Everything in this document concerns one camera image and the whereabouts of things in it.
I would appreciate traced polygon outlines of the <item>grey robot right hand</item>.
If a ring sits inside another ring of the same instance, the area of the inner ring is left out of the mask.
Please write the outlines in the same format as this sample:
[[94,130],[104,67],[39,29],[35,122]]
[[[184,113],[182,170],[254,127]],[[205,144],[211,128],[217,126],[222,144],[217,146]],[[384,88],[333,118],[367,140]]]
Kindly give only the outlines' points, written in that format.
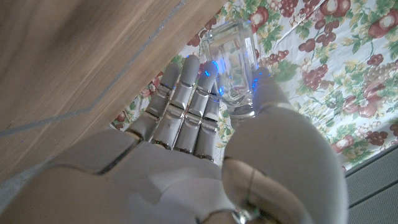
[[268,69],[214,162],[222,64],[168,65],[127,130],[98,132],[1,186],[2,223],[346,223],[334,150]]

